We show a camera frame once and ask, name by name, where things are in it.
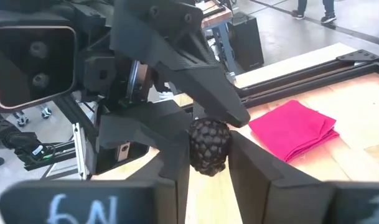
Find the sneaker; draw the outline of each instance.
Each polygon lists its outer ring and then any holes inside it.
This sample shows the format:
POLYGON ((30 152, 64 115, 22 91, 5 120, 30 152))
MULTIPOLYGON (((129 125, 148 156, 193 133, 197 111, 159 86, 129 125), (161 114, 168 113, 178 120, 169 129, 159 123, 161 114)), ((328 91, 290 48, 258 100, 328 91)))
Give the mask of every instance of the sneaker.
POLYGON ((304 18, 304 13, 300 14, 299 11, 293 10, 291 11, 291 16, 295 19, 303 19, 304 18))
POLYGON ((174 94, 172 94, 172 92, 170 91, 162 92, 162 93, 159 93, 159 98, 160 98, 160 101, 172 100, 174 98, 174 94))
POLYGON ((326 23, 330 23, 332 21, 335 21, 337 18, 336 18, 336 15, 331 15, 331 16, 324 16, 321 18, 321 23, 322 24, 326 24, 326 23))

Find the wooden table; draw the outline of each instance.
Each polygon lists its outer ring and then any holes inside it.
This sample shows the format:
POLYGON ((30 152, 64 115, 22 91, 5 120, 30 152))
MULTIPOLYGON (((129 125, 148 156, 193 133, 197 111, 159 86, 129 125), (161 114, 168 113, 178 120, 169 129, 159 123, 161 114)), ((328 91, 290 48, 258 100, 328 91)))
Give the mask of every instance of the wooden table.
MULTIPOLYGON (((204 14, 218 9, 218 6, 213 1, 198 3, 196 4, 196 6, 203 10, 204 14)), ((229 42, 227 29, 227 22, 230 22, 232 17, 232 11, 225 7, 224 11, 204 18, 202 21, 202 29, 213 30, 214 39, 221 40, 222 46, 220 44, 217 44, 217 47, 219 52, 224 51, 229 71, 234 72, 235 74, 239 74, 239 70, 236 67, 235 59, 233 58, 231 43, 229 42)))
MULTIPOLYGON (((344 44, 335 44, 240 75, 236 79, 236 85, 248 86, 353 51, 355 49, 344 44)), ((319 180, 379 181, 379 75, 369 74, 250 108, 251 118, 257 118, 289 99, 299 100, 304 105, 337 119, 335 129, 341 134, 340 138, 293 160, 290 162, 292 166, 319 180)), ((182 106, 192 102, 185 95, 176 96, 175 101, 182 106)), ((251 135, 248 126, 238 131, 262 146, 251 135)), ((93 179, 125 179, 157 152, 156 149, 151 149, 145 157, 93 179)), ((241 223, 228 169, 215 177, 207 177, 191 168, 186 223, 241 223)))

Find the black textured ball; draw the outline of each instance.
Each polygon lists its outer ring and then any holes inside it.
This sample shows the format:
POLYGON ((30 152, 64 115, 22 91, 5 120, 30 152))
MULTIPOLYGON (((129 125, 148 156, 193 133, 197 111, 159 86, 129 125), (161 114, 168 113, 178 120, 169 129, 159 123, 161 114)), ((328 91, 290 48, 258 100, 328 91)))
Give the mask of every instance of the black textured ball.
POLYGON ((231 137, 228 126, 210 118, 197 119, 190 125, 189 134, 190 165, 211 177, 223 171, 231 137))

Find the gray floor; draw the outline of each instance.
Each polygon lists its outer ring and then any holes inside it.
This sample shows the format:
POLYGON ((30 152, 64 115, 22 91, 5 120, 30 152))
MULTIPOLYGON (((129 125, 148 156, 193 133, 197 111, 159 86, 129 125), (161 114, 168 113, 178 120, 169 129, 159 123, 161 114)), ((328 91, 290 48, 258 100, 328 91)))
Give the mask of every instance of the gray floor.
MULTIPOLYGON (((296 8, 297 4, 296 0, 259 0, 259 2, 287 11, 296 8)), ((303 21, 294 20, 287 13, 249 0, 238 0, 234 7, 238 7, 236 11, 241 10, 257 17, 265 65, 338 42, 379 55, 378 44, 356 38, 356 35, 328 29, 314 22, 323 16, 322 0, 309 1, 306 16, 310 19, 303 21)), ((337 1, 335 10, 338 27, 353 30, 354 34, 364 34, 379 39, 379 0, 337 1)), ((72 135, 71 125, 53 103, 50 104, 50 108, 54 114, 49 120, 43 120, 35 108, 26 110, 31 122, 23 130, 35 131, 39 139, 45 142, 66 141, 72 135)), ((43 168, 32 172, 25 171, 12 151, 0 150, 0 156, 6 160, 5 165, 0 167, 0 193, 15 182, 41 178, 46 170, 43 168)))

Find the folded magenta towel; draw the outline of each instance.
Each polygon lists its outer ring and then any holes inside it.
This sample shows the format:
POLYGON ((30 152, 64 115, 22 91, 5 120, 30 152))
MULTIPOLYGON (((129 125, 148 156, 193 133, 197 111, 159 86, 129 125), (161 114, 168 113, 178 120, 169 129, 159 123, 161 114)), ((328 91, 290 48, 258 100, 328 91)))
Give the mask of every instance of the folded magenta towel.
POLYGON ((333 130, 336 120, 291 100, 249 126, 258 139, 279 159, 289 162, 339 134, 333 130))

